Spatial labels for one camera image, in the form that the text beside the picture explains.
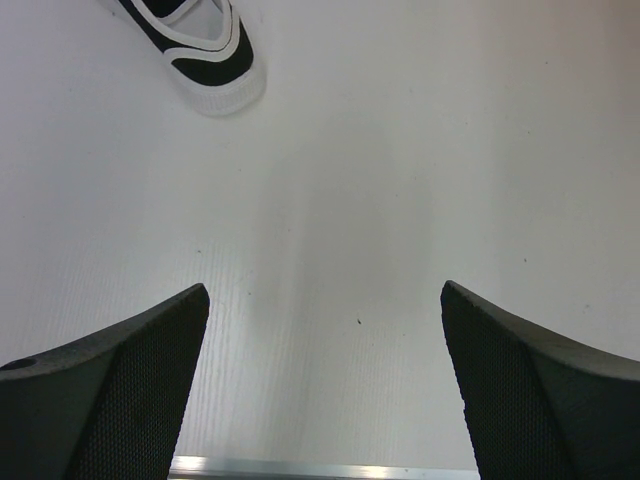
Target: white rubber sole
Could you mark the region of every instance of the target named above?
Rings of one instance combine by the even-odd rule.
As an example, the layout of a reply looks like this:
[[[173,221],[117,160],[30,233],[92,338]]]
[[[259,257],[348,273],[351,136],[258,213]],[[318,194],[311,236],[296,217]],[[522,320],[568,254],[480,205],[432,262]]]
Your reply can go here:
[[[98,0],[108,11],[123,19],[129,25],[139,29],[120,2],[116,0]],[[262,64],[254,58],[253,65],[239,78],[218,87],[207,87],[194,82],[175,68],[162,55],[169,78],[176,86],[180,96],[195,111],[208,117],[229,115],[256,101],[266,88],[266,74]]]

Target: hole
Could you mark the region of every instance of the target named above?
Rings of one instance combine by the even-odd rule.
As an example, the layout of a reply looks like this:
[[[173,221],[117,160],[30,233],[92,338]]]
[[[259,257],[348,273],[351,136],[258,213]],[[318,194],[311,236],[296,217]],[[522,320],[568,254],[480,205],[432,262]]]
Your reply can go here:
[[[0,367],[0,370],[18,370],[19,368],[26,368],[35,364],[36,360],[34,358],[21,358],[20,360],[7,363]]]

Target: metal strip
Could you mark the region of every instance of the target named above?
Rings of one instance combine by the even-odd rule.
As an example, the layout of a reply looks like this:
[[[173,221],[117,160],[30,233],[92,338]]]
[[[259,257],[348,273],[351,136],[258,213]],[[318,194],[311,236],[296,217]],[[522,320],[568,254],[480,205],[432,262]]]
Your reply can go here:
[[[208,457],[177,456],[171,462],[169,478],[203,480],[219,477],[288,479],[391,479],[391,480],[480,480],[472,470],[376,467],[361,465],[317,465],[312,463],[266,462]]]

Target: black and white sneaker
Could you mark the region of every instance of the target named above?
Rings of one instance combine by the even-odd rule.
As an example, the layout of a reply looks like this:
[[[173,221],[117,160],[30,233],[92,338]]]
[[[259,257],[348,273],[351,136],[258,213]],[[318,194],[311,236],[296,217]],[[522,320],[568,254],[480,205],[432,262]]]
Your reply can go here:
[[[264,69],[229,0],[99,0],[142,29],[195,110],[226,115],[264,91]]]

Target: white floor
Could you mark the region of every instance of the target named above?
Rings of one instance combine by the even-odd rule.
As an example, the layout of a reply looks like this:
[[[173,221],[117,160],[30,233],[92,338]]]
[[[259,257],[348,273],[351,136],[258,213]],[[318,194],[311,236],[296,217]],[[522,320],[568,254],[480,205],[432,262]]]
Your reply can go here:
[[[0,4],[0,363],[203,281],[178,454],[473,468],[446,279],[640,359],[638,2],[237,4],[218,120],[96,2]]]

